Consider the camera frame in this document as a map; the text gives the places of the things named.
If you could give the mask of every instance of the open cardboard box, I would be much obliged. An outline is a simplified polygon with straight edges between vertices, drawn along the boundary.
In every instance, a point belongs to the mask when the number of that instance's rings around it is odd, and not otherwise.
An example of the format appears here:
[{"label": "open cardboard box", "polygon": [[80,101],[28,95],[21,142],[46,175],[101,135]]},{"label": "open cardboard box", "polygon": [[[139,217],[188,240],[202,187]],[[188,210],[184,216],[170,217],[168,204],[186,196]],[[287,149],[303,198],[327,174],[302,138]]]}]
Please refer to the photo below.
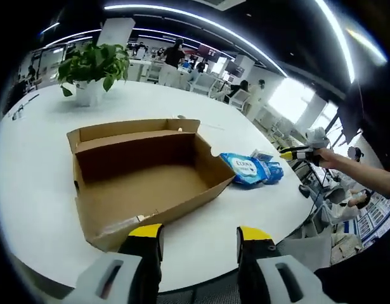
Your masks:
[{"label": "open cardboard box", "polygon": [[86,240],[116,250],[138,225],[166,224],[218,196],[234,171],[197,134],[198,120],[106,123],[67,134]]}]

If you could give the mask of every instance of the blue package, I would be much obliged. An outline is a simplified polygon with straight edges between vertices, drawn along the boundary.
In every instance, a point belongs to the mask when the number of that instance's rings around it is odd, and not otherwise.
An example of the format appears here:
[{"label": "blue package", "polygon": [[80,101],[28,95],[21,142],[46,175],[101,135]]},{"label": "blue package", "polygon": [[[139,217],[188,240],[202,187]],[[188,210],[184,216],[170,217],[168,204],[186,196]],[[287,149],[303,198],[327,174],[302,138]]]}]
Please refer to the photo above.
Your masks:
[{"label": "blue package", "polygon": [[267,163],[268,169],[270,170],[270,177],[264,182],[266,185],[276,184],[283,177],[283,170],[279,163],[271,162]]},{"label": "blue package", "polygon": [[267,164],[256,158],[235,153],[221,153],[220,156],[234,170],[233,181],[239,184],[254,185],[268,181],[271,176]]}]

